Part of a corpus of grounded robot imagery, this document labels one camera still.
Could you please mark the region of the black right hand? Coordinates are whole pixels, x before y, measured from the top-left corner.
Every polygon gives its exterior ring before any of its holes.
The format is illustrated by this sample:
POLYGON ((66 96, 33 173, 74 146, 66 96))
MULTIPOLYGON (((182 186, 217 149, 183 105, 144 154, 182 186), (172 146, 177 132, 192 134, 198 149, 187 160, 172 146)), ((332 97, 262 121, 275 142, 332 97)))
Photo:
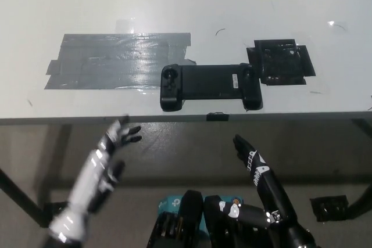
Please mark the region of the black right hand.
POLYGON ((263 208, 218 202, 218 210, 231 219, 255 228, 300 228, 297 214, 286 191, 259 151, 238 134, 233 138, 233 143, 238 158, 244 163, 256 187, 263 208))

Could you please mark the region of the white and black left hand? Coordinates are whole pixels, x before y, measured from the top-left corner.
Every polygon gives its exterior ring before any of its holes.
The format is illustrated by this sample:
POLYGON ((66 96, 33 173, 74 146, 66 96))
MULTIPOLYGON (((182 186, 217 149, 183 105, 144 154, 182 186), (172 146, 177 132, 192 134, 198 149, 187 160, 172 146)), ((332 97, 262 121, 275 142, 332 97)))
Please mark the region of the white and black left hand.
POLYGON ((92 206, 98 195, 113 192, 117 177, 109 165, 116 150, 138 142, 141 127, 129 125, 129 115, 115 120, 89 152, 70 191, 67 205, 49 224, 43 247, 82 247, 87 239, 92 206))

